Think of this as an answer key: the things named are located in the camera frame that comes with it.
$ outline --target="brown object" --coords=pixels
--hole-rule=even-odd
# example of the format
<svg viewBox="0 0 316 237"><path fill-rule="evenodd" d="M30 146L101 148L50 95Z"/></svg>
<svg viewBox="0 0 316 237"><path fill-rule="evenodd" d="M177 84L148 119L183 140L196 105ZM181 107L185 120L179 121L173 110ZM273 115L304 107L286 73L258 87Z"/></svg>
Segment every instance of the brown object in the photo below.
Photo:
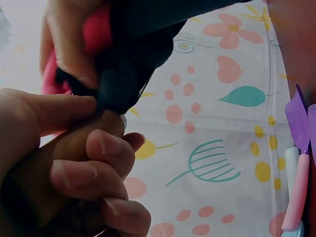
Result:
<svg viewBox="0 0 316 237"><path fill-rule="evenodd" d="M280 44L291 98L299 84L309 103L316 103L316 1L267 0ZM316 168L310 159L308 196L303 213L306 237L316 236Z"/></svg>
<svg viewBox="0 0 316 237"><path fill-rule="evenodd" d="M86 140L95 129L118 137L125 130L118 114L100 112L34 151L8 173L1 195L8 211L20 224L28 229L40 229L70 202L70 198L57 193L50 183L53 160L88 160Z"/></svg>

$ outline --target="black fabric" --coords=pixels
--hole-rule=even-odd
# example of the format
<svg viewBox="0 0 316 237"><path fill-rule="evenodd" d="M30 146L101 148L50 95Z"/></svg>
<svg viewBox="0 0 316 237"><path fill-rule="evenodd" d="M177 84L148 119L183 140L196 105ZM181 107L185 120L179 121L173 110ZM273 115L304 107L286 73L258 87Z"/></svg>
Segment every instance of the black fabric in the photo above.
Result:
<svg viewBox="0 0 316 237"><path fill-rule="evenodd" d="M114 0L111 24L116 40L136 39L191 17L247 1L250 0Z"/></svg>
<svg viewBox="0 0 316 237"><path fill-rule="evenodd" d="M66 80L74 95L94 96L99 109L125 114L138 101L154 70L170 57L174 33L166 27L140 39L115 43L112 49L98 55L95 64L99 91L86 88L59 68L56 82Z"/></svg>
<svg viewBox="0 0 316 237"><path fill-rule="evenodd" d="M248 0L114 0L114 46L95 58L99 91L59 68L56 82L67 81L74 95L94 96L99 109L124 114L136 104L155 69L170 57L173 38L187 19L241 1Z"/></svg>

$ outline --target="teal leaf print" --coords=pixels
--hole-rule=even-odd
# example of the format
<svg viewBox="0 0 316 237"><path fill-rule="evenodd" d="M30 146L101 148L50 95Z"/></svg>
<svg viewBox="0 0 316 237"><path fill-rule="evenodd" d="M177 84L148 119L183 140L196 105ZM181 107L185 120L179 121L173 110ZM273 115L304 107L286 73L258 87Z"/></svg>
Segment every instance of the teal leaf print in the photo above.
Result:
<svg viewBox="0 0 316 237"><path fill-rule="evenodd" d="M188 173L202 181L213 183L231 181L240 176L241 172L236 172L235 167L225 158L222 142L221 139L213 140L196 147L189 156L189 170L175 177L166 186Z"/></svg>
<svg viewBox="0 0 316 237"><path fill-rule="evenodd" d="M263 104L266 101L266 96L272 95L266 95L262 90L255 88L253 86L244 85L234 89L218 101L227 102L230 104L240 105L244 107L255 107Z"/></svg>

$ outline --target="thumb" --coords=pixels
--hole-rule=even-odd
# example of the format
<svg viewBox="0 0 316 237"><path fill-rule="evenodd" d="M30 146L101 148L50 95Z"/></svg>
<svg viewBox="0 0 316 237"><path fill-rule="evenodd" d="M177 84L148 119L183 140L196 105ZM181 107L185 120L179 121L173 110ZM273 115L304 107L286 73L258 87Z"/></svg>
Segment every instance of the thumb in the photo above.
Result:
<svg viewBox="0 0 316 237"><path fill-rule="evenodd" d="M67 1L49 1L47 21L52 34L57 65L91 89L98 80L92 58L84 51L83 24L91 11Z"/></svg>

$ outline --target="pink handle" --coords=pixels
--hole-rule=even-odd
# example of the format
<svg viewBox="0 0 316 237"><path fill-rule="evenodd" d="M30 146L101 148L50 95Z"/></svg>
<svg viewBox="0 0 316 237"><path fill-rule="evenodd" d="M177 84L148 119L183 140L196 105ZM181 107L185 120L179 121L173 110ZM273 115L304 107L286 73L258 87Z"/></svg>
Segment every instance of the pink handle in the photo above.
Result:
<svg viewBox="0 0 316 237"><path fill-rule="evenodd" d="M298 166L292 190L292 196L282 224L282 230L292 232L300 225L305 205L310 156L303 154L298 159Z"/></svg>

